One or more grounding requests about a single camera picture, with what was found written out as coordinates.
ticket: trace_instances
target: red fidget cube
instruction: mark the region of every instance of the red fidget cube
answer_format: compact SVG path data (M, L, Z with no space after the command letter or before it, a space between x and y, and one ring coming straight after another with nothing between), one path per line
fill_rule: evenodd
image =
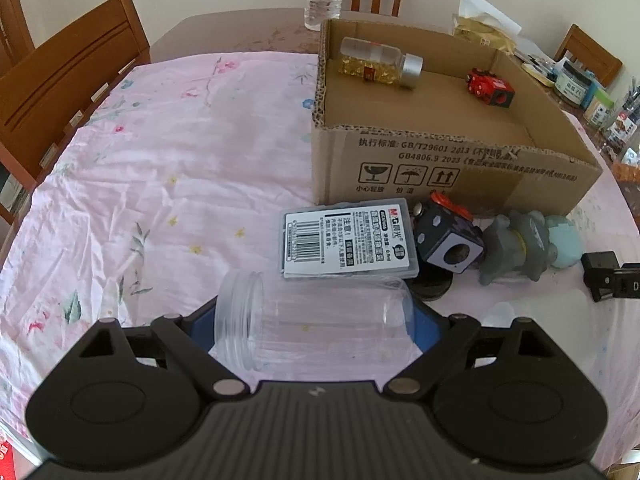
M486 104L502 108L509 108L516 93L504 79L476 68L466 75L466 85L469 92Z

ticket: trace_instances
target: wooden table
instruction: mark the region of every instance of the wooden table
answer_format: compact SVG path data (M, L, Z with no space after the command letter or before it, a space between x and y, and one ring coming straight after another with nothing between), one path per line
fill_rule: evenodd
M403 23L399 18L366 14L364 12L343 11L342 18L357 20L375 20ZM424 28L437 30L429 25ZM162 38L156 41L150 50L151 62L157 63L195 54L217 52L299 52L318 53L319 33L305 28L303 9L249 9L232 10L191 16L176 25ZM591 142L600 149L603 137L582 116L580 108L573 108L562 101L551 89L549 95L563 110L575 115L587 131ZM612 166L620 189L631 209L636 224L640 226L640 171L637 182L629 182L619 176L620 172L609 157L603 158Z

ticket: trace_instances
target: bottle with yellow contents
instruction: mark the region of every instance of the bottle with yellow contents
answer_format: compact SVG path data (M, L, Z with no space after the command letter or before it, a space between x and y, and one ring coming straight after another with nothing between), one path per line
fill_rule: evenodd
M340 54L342 59L338 70L346 75L361 77L365 81L414 88L420 79L422 58L402 54L394 46L344 38Z

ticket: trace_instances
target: black circular hole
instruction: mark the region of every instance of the black circular hole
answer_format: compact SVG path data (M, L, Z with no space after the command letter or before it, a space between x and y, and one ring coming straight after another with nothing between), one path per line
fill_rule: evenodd
M469 256L469 246L465 244L458 244L450 247L449 250L444 253L444 262L449 265L459 264L464 262Z

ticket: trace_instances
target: umbrella symbol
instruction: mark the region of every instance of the umbrella symbol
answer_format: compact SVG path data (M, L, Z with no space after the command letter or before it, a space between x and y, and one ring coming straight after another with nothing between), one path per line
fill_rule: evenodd
M407 170L407 171L403 171L402 173L400 173L401 175L406 175L406 182L405 184L409 183L409 180L411 179L412 176L420 176L420 173L418 173L417 171L414 170Z
M388 169L389 169L388 166L365 166L364 167L364 171L366 171L371 175L371 178L367 179L370 182L378 182L378 180L376 180L376 175L385 173L385 171Z

